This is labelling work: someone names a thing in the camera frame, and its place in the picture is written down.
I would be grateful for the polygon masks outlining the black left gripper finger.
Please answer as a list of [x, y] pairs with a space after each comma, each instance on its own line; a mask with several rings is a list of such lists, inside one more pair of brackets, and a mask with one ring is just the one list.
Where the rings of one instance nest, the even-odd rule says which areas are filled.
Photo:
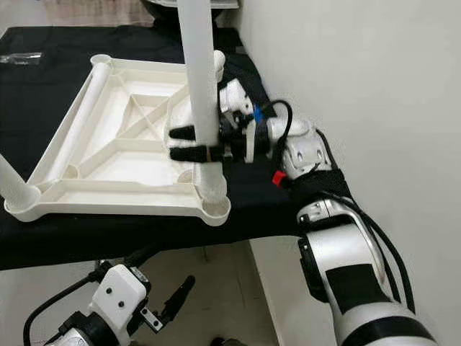
[[135, 250], [128, 256], [124, 257], [122, 263], [126, 267], [139, 267], [149, 260], [149, 258], [155, 256], [155, 254], [159, 251], [161, 251], [161, 247], [159, 245], [147, 245], [146, 247]]
[[164, 302], [164, 309], [162, 310], [162, 323], [168, 324], [175, 317], [187, 302], [187, 298], [191, 290], [193, 290], [194, 284], [197, 283], [194, 275], [188, 275], [184, 282], [168, 297]]

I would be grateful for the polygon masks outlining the beige cloth covered bench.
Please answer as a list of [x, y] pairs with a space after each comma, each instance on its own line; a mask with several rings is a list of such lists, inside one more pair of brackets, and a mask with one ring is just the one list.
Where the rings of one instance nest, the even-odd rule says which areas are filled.
[[80, 27], [151, 26], [141, 0], [40, 0], [53, 25]]

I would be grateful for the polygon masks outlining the grey black robot right foot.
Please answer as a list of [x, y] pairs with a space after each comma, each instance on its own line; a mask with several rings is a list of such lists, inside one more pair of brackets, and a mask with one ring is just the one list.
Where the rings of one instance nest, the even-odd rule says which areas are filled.
[[210, 346], [248, 346], [237, 339], [227, 339], [227, 337], [215, 337], [211, 340]]

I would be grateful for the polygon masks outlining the black tablecloth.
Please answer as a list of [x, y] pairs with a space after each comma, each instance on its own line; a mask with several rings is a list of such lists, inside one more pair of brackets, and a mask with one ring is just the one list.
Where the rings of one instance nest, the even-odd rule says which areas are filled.
[[[0, 66], [0, 152], [32, 175], [90, 72], [90, 57], [182, 62], [181, 43], [151, 27], [10, 27], [2, 55], [39, 53], [36, 65]], [[264, 164], [226, 166], [231, 208], [224, 224], [200, 218], [47, 214], [20, 222], [0, 208], [3, 270], [124, 257], [145, 245], [184, 249], [302, 235], [297, 207]]]

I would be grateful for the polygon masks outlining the white plastic children table top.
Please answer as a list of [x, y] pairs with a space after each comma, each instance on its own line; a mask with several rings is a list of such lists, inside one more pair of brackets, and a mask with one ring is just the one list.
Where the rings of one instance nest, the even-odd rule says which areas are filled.
[[13, 214], [22, 222], [50, 213], [184, 216], [220, 226], [231, 211], [222, 171], [203, 178], [199, 164], [174, 161], [168, 141], [171, 119], [187, 106], [187, 67], [181, 63], [112, 57], [111, 75], [86, 120], [63, 177], [40, 182], [60, 151], [78, 112], [88, 78], [32, 175], [22, 179], [40, 189], [32, 210]]

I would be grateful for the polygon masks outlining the white plastic table leg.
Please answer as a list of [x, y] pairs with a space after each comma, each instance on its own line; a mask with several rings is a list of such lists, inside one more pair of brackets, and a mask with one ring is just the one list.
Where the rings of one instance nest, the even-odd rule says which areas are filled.
[[111, 60], [112, 56], [109, 55], [95, 55], [90, 58], [92, 69], [90, 70], [88, 85], [86, 85], [84, 95], [80, 99], [78, 108], [76, 108], [78, 112], [73, 116], [60, 151], [52, 161], [49, 171], [46, 172], [46, 175], [40, 182], [50, 182], [63, 177], [63, 172], [69, 164], [76, 145], [78, 145], [85, 122], [89, 119], [96, 102], [98, 102], [99, 95], [101, 95], [109, 75], [111, 75]]
[[220, 50], [214, 50], [209, 56], [193, 57], [187, 65], [187, 106], [172, 116], [170, 128], [194, 125], [195, 142], [216, 144], [220, 141], [218, 82], [225, 62], [226, 56]]
[[178, 0], [177, 9], [195, 143], [218, 147], [220, 121], [210, 0]]
[[17, 214], [32, 210], [37, 205], [42, 192], [28, 185], [9, 161], [0, 156], [0, 194], [10, 213]]

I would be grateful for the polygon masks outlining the clear tape strip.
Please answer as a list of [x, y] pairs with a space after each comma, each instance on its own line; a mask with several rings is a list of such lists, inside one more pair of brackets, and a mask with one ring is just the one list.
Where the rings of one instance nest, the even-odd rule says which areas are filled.
[[42, 59], [42, 52], [10, 53], [10, 55], [0, 56], [0, 63], [2, 65], [30, 66], [39, 65], [40, 59]]

